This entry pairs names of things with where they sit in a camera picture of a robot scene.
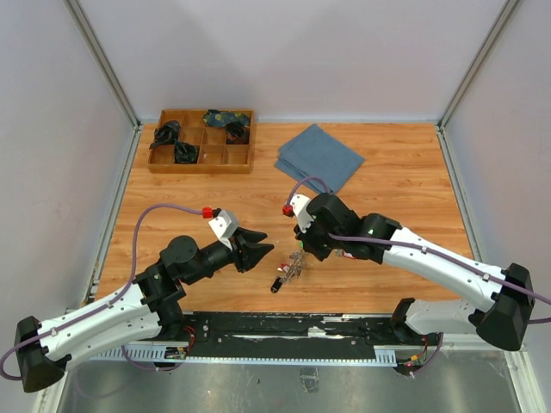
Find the key with red tag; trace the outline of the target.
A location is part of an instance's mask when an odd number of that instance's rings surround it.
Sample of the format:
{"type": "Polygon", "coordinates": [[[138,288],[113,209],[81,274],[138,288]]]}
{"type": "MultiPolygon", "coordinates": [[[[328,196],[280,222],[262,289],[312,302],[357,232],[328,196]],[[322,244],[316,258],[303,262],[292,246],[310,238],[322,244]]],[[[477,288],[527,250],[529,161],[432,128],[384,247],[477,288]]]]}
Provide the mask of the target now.
{"type": "Polygon", "coordinates": [[[351,253],[346,252],[344,250],[336,250],[336,254],[337,254],[337,256],[348,258],[348,259],[351,259],[351,260],[356,259],[351,253]]]}

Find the metal disc with keyrings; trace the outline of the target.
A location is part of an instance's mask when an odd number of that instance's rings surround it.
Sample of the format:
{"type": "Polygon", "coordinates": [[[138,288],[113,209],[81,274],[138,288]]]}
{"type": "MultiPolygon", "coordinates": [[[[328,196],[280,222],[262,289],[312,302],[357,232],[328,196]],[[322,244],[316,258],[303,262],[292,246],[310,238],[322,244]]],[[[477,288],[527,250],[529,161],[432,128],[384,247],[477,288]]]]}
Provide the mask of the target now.
{"type": "Polygon", "coordinates": [[[286,263],[289,268],[287,272],[280,272],[279,277],[283,283],[290,282],[292,278],[299,277],[304,266],[306,252],[304,250],[297,250],[290,254],[289,262],[286,263]]]}

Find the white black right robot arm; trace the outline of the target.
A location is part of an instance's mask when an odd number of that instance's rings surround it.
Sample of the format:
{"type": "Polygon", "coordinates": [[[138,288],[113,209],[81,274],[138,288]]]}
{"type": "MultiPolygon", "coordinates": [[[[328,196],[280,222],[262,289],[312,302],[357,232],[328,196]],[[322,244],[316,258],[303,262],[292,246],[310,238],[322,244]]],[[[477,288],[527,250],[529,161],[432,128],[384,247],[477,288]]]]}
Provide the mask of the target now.
{"type": "Polygon", "coordinates": [[[295,237],[306,252],[324,261],[334,250],[357,260],[401,268],[458,295],[457,300],[402,299],[390,325],[401,344],[419,335],[475,334],[507,351],[518,351],[536,301],[529,270],[517,263],[506,268],[477,262],[431,243],[399,222],[379,213],[358,216],[334,194],[310,199],[294,195],[283,207],[294,218],[295,237]]]}

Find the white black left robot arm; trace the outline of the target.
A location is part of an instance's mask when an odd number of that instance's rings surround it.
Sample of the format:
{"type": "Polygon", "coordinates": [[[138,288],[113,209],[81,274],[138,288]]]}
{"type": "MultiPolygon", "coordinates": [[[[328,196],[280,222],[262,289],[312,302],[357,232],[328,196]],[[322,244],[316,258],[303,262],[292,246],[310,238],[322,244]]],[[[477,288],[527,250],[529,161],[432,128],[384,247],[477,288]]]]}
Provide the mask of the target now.
{"type": "Polygon", "coordinates": [[[103,299],[52,319],[20,320],[14,346],[23,390],[43,390],[80,363],[133,341],[177,339],[184,330],[178,304],[184,286],[228,265],[240,273],[252,270],[274,249],[266,237],[238,228],[226,242],[203,248],[192,237],[175,237],[155,263],[103,299]]]}

